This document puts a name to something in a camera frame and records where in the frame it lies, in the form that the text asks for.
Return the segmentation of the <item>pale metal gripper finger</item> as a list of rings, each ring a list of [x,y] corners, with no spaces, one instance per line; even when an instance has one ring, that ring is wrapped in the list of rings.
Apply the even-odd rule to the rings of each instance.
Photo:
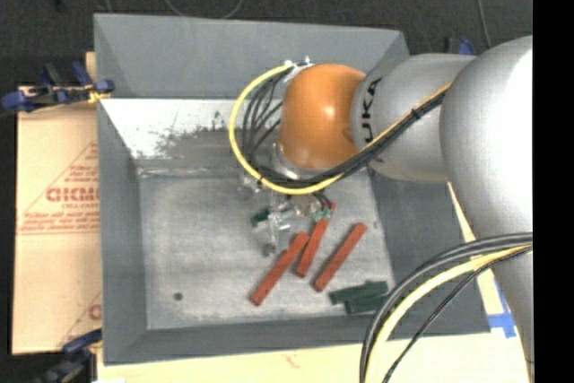
[[[268,238],[262,248],[262,255],[270,257],[279,254],[289,246],[291,225],[286,222],[270,222]]]
[[[290,210],[270,211],[268,209],[264,209],[252,215],[249,221],[252,226],[258,226],[260,224],[270,222],[272,220],[280,221],[282,219],[286,219],[290,215],[291,215]]]

